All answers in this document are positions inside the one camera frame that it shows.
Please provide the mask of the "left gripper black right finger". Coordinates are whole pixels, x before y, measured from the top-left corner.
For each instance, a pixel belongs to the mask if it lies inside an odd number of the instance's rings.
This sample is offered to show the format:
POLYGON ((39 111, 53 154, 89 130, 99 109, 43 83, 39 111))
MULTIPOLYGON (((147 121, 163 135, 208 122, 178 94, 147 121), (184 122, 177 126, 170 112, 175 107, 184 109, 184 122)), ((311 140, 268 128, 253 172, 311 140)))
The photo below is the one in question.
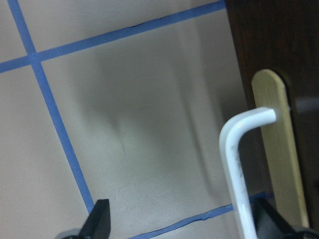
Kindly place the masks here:
POLYGON ((295 239, 296 231, 264 198, 257 198, 252 206, 258 239, 295 239))

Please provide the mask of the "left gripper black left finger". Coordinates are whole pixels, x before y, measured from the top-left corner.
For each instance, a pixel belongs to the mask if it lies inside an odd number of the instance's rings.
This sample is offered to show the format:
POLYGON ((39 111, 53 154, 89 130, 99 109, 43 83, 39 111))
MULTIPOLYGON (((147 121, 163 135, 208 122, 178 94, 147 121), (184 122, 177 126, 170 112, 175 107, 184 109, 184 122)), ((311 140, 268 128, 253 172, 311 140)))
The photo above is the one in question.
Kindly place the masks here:
POLYGON ((100 199, 94 205, 78 237, 81 239, 108 239, 110 232, 110 203, 108 199, 100 199))

